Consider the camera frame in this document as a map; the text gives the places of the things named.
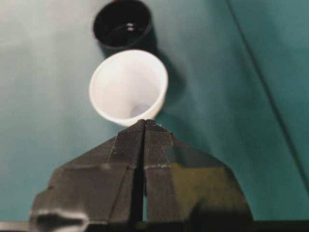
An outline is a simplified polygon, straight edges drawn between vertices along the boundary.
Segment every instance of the cup rim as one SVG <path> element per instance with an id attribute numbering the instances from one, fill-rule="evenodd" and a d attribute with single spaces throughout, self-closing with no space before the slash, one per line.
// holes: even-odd
<path id="1" fill-rule="evenodd" d="M 97 11 L 97 13 L 93 16 L 92 20 L 91 20 L 91 31 L 92 31 L 92 35 L 94 37 L 94 39 L 100 43 L 103 47 L 105 47 L 106 49 L 112 49 L 112 50 L 124 50 L 124 49 L 129 49 L 131 47 L 133 47 L 134 45 L 138 44 L 153 28 L 153 23 L 152 23 L 152 15 L 151 12 L 148 8 L 148 6 L 140 1 L 140 0 L 130 0 L 130 1 L 135 1 L 140 3 L 141 5 L 143 5 L 145 7 L 145 9 L 147 10 L 147 13 L 149 15 L 149 22 L 147 27 L 145 28 L 145 30 L 143 31 L 143 34 L 136 39 L 135 41 L 133 41 L 132 43 L 125 45 L 125 46 L 111 46 L 111 45 L 107 45 L 106 43 L 103 43 L 95 34 L 95 30 L 94 30 L 94 25 L 97 19 L 97 16 L 108 6 L 112 5 L 112 4 L 120 4 L 120 2 L 123 2 L 124 0 L 116 0 L 116 1 L 112 1 L 108 4 L 106 4 L 105 6 L 103 6 L 100 10 Z"/>
<path id="2" fill-rule="evenodd" d="M 159 95 L 156 98 L 156 100 L 154 101 L 154 103 L 143 113 L 134 116 L 134 117 L 130 117 L 130 118 L 116 118 L 113 116 L 110 116 L 108 114 L 106 114 L 104 111 L 102 111 L 100 109 L 100 107 L 96 104 L 96 98 L 94 96 L 93 93 L 93 87 L 95 86 L 94 82 L 98 77 L 98 74 L 100 73 L 101 69 L 108 63 L 111 62 L 112 60 L 116 59 L 119 56 L 122 56 L 124 53 L 143 53 L 146 54 L 147 56 L 149 56 L 151 59 L 158 61 L 158 63 L 160 64 L 162 71 L 163 71 L 163 83 L 162 83 L 162 87 L 160 89 Z M 105 59 L 94 71 L 91 80 L 90 80 L 90 84 L 89 84 L 89 98 L 90 98 L 90 102 L 92 104 L 92 106 L 94 107 L 94 109 L 98 112 L 99 115 L 101 115 L 103 118 L 115 122 L 117 124 L 128 124 L 132 121 L 138 121 L 139 119 L 143 119 L 149 112 L 151 112 L 154 108 L 156 108 L 156 106 L 159 105 L 159 103 L 161 101 L 164 101 L 167 89 L 168 89 L 168 85 L 169 85 L 169 80 L 168 80 L 168 71 L 165 67 L 165 65 L 163 64 L 163 62 L 156 57 L 155 55 L 147 52 L 147 51 L 143 51 L 143 50 L 138 50 L 138 49 L 130 49 L 130 50 L 126 50 L 126 51 L 122 51 L 122 52 L 118 52 L 110 57 L 108 57 L 107 59 Z"/>

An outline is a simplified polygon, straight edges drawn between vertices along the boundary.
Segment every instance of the green table surface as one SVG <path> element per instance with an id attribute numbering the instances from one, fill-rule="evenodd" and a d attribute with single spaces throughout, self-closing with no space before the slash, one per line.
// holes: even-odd
<path id="1" fill-rule="evenodd" d="M 56 167 L 123 128 L 88 97 L 107 2 L 0 2 L 0 220 L 27 220 Z M 144 2 L 169 71 L 157 122 L 229 165 L 254 219 L 308 219 L 309 2 L 231 2 L 286 130 L 226 1 Z"/>

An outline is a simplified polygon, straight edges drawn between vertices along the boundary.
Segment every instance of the black plastic part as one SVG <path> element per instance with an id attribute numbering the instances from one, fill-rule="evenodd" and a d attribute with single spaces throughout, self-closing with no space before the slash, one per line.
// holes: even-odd
<path id="1" fill-rule="evenodd" d="M 153 120 L 138 121 L 56 169 L 30 214 L 31 232 L 247 231 L 251 225 L 232 171 Z"/>
<path id="2" fill-rule="evenodd" d="M 93 33 L 106 56 L 128 49 L 156 53 L 151 12 L 138 0 L 106 5 L 95 17 Z"/>

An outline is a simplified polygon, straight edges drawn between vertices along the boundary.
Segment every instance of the black plastic cup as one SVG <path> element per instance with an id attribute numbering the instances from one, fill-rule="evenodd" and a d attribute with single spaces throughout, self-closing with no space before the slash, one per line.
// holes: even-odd
<path id="1" fill-rule="evenodd" d="M 151 13 L 139 0 L 107 4 L 94 19 L 93 33 L 105 56 L 128 49 L 156 53 Z"/>

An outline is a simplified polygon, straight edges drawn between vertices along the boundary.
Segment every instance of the white plastic cup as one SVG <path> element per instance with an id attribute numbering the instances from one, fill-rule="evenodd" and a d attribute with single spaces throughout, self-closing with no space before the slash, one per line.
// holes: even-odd
<path id="1" fill-rule="evenodd" d="M 154 55 L 141 50 L 119 52 L 104 60 L 92 75 L 89 95 L 105 119 L 131 126 L 154 119 L 168 89 L 168 73 Z"/>

